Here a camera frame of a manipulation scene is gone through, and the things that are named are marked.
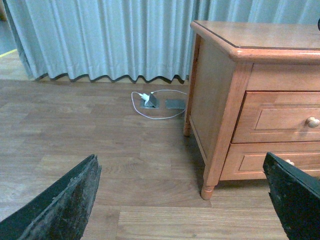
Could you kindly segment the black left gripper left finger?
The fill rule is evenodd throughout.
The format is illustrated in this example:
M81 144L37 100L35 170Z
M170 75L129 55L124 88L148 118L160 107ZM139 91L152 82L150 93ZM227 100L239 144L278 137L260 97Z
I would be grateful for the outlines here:
M92 154L0 223L2 240L79 240L96 199L102 167Z

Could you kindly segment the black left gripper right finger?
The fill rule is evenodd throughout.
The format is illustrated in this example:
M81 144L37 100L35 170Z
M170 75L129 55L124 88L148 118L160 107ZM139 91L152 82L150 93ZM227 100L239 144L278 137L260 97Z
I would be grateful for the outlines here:
M320 238L320 180L268 152L263 170L269 197L290 240Z

